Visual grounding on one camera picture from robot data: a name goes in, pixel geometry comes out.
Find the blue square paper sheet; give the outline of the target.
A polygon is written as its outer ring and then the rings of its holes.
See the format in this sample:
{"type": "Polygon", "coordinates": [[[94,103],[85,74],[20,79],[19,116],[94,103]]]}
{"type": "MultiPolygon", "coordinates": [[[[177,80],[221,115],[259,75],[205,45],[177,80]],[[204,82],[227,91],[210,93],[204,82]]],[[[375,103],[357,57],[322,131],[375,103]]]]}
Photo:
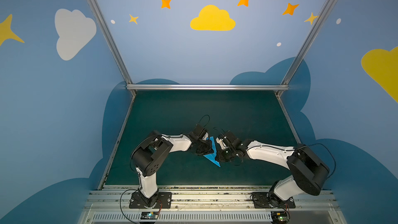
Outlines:
{"type": "Polygon", "coordinates": [[[216,149],[214,137],[211,136],[209,138],[209,140],[211,141],[211,149],[213,150],[213,153],[204,155],[204,157],[220,168],[221,167],[220,162],[216,160],[217,149],[216,149]]]}

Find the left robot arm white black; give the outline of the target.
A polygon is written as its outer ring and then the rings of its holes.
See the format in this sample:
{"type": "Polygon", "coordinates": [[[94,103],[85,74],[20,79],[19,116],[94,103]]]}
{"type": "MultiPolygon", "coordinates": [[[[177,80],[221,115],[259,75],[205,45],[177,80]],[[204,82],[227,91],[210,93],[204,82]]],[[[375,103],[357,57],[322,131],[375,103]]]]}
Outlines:
{"type": "Polygon", "coordinates": [[[131,160],[140,183],[138,195],[146,205],[152,206],[157,202],[156,173],[169,154],[178,151],[204,156],[213,154],[215,149],[207,129],[197,124],[188,134],[166,135],[154,130],[132,152],[131,160]]]}

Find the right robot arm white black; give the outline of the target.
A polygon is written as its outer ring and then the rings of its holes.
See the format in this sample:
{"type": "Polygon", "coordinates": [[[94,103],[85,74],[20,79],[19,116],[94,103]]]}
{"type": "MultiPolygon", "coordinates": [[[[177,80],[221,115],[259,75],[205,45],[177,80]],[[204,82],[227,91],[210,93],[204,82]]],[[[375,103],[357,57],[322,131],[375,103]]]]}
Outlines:
{"type": "Polygon", "coordinates": [[[219,145],[216,156],[219,162],[249,158],[273,163],[290,171],[291,175],[276,181],[265,197],[273,207],[302,193],[319,195],[329,176],[329,167],[304,144],[284,147],[251,139],[241,141],[231,131],[219,135],[215,142],[219,145]]]}

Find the back horizontal aluminium bar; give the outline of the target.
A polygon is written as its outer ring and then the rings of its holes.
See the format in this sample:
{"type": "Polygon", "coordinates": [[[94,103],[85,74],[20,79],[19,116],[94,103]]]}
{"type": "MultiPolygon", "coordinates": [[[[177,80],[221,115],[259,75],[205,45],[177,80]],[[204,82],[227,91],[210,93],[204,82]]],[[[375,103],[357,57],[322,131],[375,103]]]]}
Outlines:
{"type": "Polygon", "coordinates": [[[238,90],[238,91],[287,91],[288,85],[166,85],[127,84],[129,90],[238,90]]]}

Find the right green circuit board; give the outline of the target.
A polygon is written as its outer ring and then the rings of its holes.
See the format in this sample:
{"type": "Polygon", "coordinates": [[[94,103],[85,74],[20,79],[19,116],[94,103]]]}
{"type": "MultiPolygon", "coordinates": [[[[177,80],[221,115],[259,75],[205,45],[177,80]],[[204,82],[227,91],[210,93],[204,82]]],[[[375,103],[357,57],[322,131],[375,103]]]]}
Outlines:
{"type": "Polygon", "coordinates": [[[271,212],[272,224],[286,224],[289,220],[286,212],[271,212]]]}

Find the green circuit board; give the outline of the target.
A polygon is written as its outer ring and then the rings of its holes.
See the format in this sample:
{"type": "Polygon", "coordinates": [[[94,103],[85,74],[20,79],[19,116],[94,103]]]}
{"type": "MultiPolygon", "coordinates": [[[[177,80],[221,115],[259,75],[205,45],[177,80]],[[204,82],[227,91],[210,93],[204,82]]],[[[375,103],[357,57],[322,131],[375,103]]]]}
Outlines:
{"type": "Polygon", "coordinates": [[[157,220],[158,217],[159,214],[155,212],[142,212],[140,220],[157,220]]]}
{"type": "Polygon", "coordinates": [[[289,220],[286,212],[271,212],[272,224],[286,224],[289,220]]]}

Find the left green circuit board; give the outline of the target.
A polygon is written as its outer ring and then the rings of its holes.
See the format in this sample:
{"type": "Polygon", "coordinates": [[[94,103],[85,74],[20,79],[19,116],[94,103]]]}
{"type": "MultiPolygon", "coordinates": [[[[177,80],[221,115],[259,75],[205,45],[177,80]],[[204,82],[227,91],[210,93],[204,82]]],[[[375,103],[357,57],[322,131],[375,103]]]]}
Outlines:
{"type": "Polygon", "coordinates": [[[140,220],[157,220],[158,217],[159,214],[155,212],[142,212],[140,220]]]}

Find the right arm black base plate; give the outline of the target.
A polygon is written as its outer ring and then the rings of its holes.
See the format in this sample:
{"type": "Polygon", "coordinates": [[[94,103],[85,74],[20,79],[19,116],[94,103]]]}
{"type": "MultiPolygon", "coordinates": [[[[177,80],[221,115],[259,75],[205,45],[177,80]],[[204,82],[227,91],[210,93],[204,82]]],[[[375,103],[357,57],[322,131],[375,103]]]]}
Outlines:
{"type": "Polygon", "coordinates": [[[253,192],[250,195],[255,208],[296,208],[293,198],[288,200],[281,200],[277,196],[268,192],[253,192]]]}

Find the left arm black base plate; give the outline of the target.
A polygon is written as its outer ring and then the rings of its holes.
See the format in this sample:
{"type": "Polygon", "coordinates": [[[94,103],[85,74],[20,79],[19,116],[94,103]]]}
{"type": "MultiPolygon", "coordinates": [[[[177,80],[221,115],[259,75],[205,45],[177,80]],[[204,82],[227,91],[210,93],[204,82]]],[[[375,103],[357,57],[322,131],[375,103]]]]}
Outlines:
{"type": "Polygon", "coordinates": [[[145,198],[145,196],[140,192],[135,192],[132,194],[129,208],[171,208],[172,193],[171,192],[157,192],[150,198],[145,198]]]}

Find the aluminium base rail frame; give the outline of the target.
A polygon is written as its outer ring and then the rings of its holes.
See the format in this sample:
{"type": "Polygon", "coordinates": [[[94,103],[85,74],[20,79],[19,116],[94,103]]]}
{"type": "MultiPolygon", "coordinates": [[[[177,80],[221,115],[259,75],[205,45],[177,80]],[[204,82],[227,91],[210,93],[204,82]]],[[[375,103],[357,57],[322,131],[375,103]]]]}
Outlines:
{"type": "Polygon", "coordinates": [[[293,197],[296,208],[255,208],[253,192],[268,186],[161,186],[171,192],[171,208],[129,208],[133,185],[109,185],[89,193],[80,224],[271,224],[271,212],[286,212],[286,224],[345,224],[346,218],[330,190],[318,196],[293,197]],[[159,214],[157,220],[140,220],[142,212],[159,214]]]}

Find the left slanted aluminium post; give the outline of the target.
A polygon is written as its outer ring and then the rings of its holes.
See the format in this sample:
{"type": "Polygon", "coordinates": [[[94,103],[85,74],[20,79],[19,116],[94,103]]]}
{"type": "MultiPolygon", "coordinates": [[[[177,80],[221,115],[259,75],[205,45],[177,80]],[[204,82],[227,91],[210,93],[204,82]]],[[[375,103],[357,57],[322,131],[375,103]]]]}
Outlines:
{"type": "Polygon", "coordinates": [[[128,70],[126,68],[126,65],[122,59],[121,53],[116,45],[116,42],[110,32],[110,29],[108,27],[108,24],[105,20],[105,17],[100,9],[100,6],[97,2],[97,0],[86,0],[87,3],[90,6],[90,9],[96,19],[96,22],[110,48],[110,51],[116,61],[116,64],[119,67],[119,70],[121,72],[121,75],[126,83],[127,86],[132,85],[133,81],[128,73],[128,70]]]}

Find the slanted aluminium post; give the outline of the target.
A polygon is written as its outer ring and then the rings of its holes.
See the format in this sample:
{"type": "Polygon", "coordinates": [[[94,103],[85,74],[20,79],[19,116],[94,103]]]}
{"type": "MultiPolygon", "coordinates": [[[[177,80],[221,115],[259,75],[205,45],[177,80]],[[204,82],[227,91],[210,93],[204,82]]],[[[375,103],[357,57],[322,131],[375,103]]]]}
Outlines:
{"type": "Polygon", "coordinates": [[[97,0],[86,0],[87,3],[90,6],[90,9],[96,19],[96,22],[110,48],[110,51],[116,61],[116,64],[119,67],[119,70],[121,72],[121,75],[126,83],[127,86],[132,85],[133,81],[128,73],[128,70],[126,68],[126,65],[122,59],[121,53],[116,45],[116,42],[110,32],[110,29],[108,27],[108,24],[105,20],[105,17],[100,9],[100,6],[97,2],[97,0]]]}
{"type": "Polygon", "coordinates": [[[310,50],[313,42],[315,41],[317,35],[319,34],[320,30],[322,29],[324,23],[326,22],[328,16],[330,15],[331,11],[333,10],[335,4],[338,0],[326,0],[323,4],[318,18],[316,22],[312,25],[308,35],[306,36],[301,48],[299,49],[297,55],[295,56],[292,64],[290,65],[286,75],[284,76],[281,86],[285,86],[289,88],[289,83],[292,80],[295,72],[299,68],[300,64],[304,60],[306,54],[310,50]]]}

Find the right slanted aluminium post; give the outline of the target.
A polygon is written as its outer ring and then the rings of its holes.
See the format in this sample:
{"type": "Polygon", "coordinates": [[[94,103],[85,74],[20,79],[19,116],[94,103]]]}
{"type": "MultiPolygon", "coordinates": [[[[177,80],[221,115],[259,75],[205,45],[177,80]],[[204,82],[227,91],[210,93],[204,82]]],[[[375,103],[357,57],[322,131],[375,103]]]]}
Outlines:
{"type": "Polygon", "coordinates": [[[292,64],[290,65],[286,75],[284,76],[281,86],[285,86],[289,88],[289,83],[292,80],[295,72],[299,68],[300,64],[304,60],[306,54],[310,50],[313,42],[315,41],[317,35],[319,34],[320,30],[322,29],[324,23],[326,22],[328,16],[330,15],[331,11],[333,10],[335,4],[338,0],[326,0],[323,4],[318,18],[316,22],[312,25],[308,35],[306,36],[301,48],[299,49],[297,55],[295,56],[292,64]]]}

